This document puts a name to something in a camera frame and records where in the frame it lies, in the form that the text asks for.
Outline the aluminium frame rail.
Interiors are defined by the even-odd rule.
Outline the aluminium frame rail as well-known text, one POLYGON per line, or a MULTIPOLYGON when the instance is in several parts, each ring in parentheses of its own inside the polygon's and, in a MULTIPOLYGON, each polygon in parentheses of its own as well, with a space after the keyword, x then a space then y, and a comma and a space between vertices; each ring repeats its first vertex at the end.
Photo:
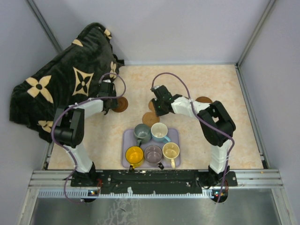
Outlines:
POLYGON ((41 198, 96 199, 96 198, 162 198, 188 199, 219 196, 225 200, 230 189, 283 188, 278 170, 233 170, 226 176, 223 192, 220 186, 204 182, 204 170, 100 170, 99 178, 90 186, 75 184, 67 179, 68 171, 34 171, 29 189, 41 198))

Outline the mauve purple mug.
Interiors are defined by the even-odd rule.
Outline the mauve purple mug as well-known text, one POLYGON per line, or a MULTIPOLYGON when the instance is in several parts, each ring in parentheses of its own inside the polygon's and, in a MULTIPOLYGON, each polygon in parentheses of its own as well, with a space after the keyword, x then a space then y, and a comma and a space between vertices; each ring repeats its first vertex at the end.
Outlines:
POLYGON ((164 165, 161 162, 163 159, 163 153, 161 148, 157 145, 148 146, 144 151, 144 158, 150 167, 158 167, 161 170, 164 169, 164 165))

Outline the woven coaster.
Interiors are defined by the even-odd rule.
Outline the woven coaster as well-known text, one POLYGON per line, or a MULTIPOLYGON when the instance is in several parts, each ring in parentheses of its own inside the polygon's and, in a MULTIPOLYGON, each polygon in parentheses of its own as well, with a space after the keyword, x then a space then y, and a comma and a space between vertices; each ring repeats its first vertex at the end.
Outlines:
POLYGON ((154 104, 153 104, 153 102, 152 102, 151 100, 149 101, 148 107, 149 107, 149 109, 150 109, 152 112, 155 112, 155 107, 154 107, 154 104))
POLYGON ((142 117, 143 124, 152 127, 155 123, 160 122, 160 118, 154 112, 147 112, 142 117))

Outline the yellow mug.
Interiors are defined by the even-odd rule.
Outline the yellow mug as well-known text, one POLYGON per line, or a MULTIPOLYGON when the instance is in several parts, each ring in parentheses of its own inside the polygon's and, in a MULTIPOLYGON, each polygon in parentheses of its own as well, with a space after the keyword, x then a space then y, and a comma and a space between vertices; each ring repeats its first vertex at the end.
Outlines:
POLYGON ((134 170, 144 163, 144 152, 140 147, 132 146, 127 149, 125 158, 129 163, 129 169, 134 170))

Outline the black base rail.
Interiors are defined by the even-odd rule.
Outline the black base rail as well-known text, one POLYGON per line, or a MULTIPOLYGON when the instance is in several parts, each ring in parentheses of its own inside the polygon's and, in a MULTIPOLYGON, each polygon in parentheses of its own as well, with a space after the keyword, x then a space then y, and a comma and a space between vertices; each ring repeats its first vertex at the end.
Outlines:
POLYGON ((91 185, 72 181, 72 187, 97 187, 101 194, 201 194, 202 188, 220 187, 222 179, 210 177, 207 170, 98 170, 91 185))

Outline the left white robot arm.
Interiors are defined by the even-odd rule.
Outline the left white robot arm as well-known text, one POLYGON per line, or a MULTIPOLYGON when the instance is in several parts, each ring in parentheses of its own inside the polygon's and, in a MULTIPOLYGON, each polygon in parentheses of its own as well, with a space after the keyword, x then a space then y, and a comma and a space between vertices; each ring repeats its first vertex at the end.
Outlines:
POLYGON ((52 135, 55 142, 66 150, 74 162, 75 171, 71 175, 73 182, 92 186, 98 180, 95 165, 83 144, 85 119, 96 113, 108 113, 117 106, 115 84, 104 80, 99 84, 96 97, 57 109, 54 117, 56 126, 52 129, 52 135))

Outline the light blue mug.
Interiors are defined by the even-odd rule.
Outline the light blue mug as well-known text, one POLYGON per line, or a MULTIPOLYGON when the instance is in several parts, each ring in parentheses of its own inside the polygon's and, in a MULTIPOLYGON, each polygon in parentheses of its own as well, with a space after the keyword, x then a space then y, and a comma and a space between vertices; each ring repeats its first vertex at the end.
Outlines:
POLYGON ((168 127, 163 123, 158 122, 153 124, 153 126, 151 127, 152 139, 155 142, 169 143, 171 140, 167 136, 167 134, 168 134, 168 127))

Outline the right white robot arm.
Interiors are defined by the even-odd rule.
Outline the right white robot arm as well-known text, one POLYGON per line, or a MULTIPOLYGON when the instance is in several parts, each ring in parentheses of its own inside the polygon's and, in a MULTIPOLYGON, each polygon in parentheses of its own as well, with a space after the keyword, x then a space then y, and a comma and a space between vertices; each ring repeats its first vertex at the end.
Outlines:
POLYGON ((164 85, 151 87, 155 98, 151 101, 158 117, 169 113, 197 119, 205 139, 211 144, 211 161, 208 167, 210 182, 216 186, 226 180, 229 171, 229 154, 234 146, 236 125, 219 101, 200 103, 182 95, 172 95, 164 85))

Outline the lavender plastic tray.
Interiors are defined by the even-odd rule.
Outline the lavender plastic tray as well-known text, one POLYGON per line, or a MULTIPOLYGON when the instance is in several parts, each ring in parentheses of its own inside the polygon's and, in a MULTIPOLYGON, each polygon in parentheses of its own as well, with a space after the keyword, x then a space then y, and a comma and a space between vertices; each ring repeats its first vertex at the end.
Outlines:
MULTIPOLYGON (((176 143, 178 146, 180 146, 180 136, 179 136, 179 132, 177 129, 175 128, 169 128, 168 129, 168 134, 167 136, 171 139, 171 142, 176 143)), ((128 148, 132 147, 132 146, 136 146, 136 142, 137 139, 134 136, 134 129, 127 129, 124 131, 123 133, 123 137, 122 137, 122 148, 121 148, 121 164, 124 168, 129 168, 130 164, 129 162, 126 160, 126 151, 128 148)), ((160 149, 163 148, 163 146, 165 145, 164 142, 155 142, 154 140, 150 140, 148 143, 146 144, 142 144, 141 148, 142 150, 145 150, 148 146, 151 145, 156 145, 158 146, 160 149)), ((144 160, 144 163, 138 167, 138 169, 159 169, 157 164, 151 164, 149 162, 147 162, 146 160, 144 160)))

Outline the grey green mug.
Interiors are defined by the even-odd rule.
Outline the grey green mug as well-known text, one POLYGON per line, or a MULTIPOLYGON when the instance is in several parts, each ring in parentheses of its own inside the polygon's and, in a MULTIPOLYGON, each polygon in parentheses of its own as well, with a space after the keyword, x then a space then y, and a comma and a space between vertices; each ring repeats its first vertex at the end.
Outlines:
POLYGON ((134 136, 136 138, 136 145, 140 147, 151 140, 151 129, 146 124, 138 124, 134 128, 134 136))

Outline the dark wooden coaster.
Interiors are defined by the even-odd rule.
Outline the dark wooden coaster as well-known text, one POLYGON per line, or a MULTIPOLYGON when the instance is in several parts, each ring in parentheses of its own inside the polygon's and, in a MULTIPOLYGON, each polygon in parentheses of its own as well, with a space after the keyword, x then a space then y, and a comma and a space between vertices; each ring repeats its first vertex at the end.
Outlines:
POLYGON ((117 100, 118 106, 113 108, 112 110, 116 113, 121 113, 125 111, 128 107, 128 100, 125 97, 120 97, 117 100))
POLYGON ((200 103, 208 103, 208 104, 212 104, 212 100, 209 98, 209 97, 205 97, 205 96, 201 96, 201 97, 198 97, 196 99, 197 102, 200 102, 200 103))

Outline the black floral plush blanket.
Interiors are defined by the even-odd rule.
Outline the black floral plush blanket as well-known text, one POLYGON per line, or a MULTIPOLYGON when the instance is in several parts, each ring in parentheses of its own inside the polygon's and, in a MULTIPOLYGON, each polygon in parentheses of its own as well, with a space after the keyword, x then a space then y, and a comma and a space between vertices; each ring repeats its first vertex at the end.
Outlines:
POLYGON ((51 129, 59 106, 95 98, 99 80, 114 82, 124 65, 113 53, 111 32, 94 22, 72 44, 23 83, 14 87, 9 120, 37 131, 51 143, 51 129))

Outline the cream mug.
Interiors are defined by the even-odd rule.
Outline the cream mug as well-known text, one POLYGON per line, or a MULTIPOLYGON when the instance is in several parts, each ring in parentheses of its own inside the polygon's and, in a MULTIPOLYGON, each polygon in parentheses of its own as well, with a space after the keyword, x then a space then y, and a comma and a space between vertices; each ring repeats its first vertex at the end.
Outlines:
POLYGON ((180 154, 179 146, 174 142, 168 142, 163 146, 162 153, 165 162, 169 163, 171 165, 171 168, 174 170, 176 168, 175 159, 180 154))

